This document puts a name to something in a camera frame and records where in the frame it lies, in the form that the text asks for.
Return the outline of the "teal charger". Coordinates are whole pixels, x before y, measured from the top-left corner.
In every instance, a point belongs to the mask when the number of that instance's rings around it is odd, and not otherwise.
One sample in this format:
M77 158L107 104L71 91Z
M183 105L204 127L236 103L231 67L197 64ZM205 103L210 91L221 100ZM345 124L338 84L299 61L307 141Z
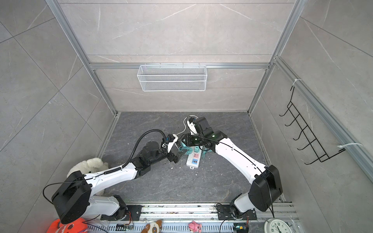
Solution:
M203 149L199 146L194 148L194 152L198 155L198 158L205 158L205 155L208 151L208 149Z
M190 155L191 153L193 153L193 148L186 146L183 142L180 142L178 150L181 156Z

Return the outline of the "white multicolour power strip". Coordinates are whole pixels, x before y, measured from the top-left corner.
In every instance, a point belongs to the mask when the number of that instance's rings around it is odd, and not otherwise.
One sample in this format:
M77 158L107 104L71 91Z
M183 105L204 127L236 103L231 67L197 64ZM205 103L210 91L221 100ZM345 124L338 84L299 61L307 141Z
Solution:
M184 125L184 130L177 133L176 135L178 136L179 139L181 139L181 136L182 134L186 131L186 129L188 128L189 126L189 123L187 123L187 121L189 119L192 119L192 118L198 118L197 116L195 115L191 115L191 116L188 116L188 117L185 117L185 119L183 120L183 125ZM201 161L201 158L198 158L198 155L194 152L194 147L193 148L193 153L191 153L190 155L188 155L187 157L187 162L186 162L186 165L190 168L190 169L197 169L199 167L199 164L200 164L200 161Z

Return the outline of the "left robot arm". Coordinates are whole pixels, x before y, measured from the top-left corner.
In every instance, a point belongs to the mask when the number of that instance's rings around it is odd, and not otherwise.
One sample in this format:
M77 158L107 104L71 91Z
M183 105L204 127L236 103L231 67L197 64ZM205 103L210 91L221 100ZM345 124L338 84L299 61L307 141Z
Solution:
M105 216L109 219L122 220L127 215L127 205L123 199L97 196L97 193L116 184L139 178L151 170L151 166L168 159L177 163L178 155L172 152L172 147L179 138L176 134L166 136L163 131L162 143L151 141L147 143L138 155L133 152L123 165L95 173L83 174L75 171L64 182L59 182L59 188L49 202L55 207L62 224L73 223L85 216Z

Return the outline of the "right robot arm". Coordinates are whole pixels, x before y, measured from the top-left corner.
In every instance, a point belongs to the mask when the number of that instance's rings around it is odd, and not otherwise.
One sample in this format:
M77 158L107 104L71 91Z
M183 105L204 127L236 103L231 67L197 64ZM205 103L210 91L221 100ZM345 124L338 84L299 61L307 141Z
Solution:
M230 212L238 217L254 208L265 212L283 194L279 170L266 166L241 150L221 131L213 131L205 117L187 116L183 121L190 132L180 140L188 147L205 147L230 162L251 184L250 190L235 197Z

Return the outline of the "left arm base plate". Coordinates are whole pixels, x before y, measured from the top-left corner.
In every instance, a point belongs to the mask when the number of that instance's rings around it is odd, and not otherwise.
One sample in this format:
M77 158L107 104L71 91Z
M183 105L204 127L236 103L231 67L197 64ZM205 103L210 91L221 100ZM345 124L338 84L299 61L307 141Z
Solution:
M100 220L107 221L139 221L142 211L142 205L128 205L125 208L120 208L114 215L102 215Z

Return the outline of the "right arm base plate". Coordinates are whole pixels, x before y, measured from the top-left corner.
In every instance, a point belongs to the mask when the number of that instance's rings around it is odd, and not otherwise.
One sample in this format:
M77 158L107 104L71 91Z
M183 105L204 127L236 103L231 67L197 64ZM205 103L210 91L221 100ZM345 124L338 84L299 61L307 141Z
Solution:
M242 213L233 205L221 203L217 203L215 208L219 220L257 220L255 209Z

